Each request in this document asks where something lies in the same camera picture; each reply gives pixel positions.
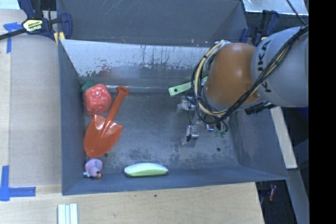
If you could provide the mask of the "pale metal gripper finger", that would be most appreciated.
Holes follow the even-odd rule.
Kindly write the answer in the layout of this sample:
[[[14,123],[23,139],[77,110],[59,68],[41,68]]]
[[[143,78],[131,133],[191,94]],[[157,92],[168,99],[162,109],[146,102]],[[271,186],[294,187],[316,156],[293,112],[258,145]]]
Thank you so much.
[[[184,147],[195,147],[200,137],[198,128],[196,125],[191,124],[187,127],[185,135],[181,138],[181,145]]]
[[[177,113],[182,113],[183,111],[195,111],[196,106],[186,97],[181,97],[180,103],[176,107]]]

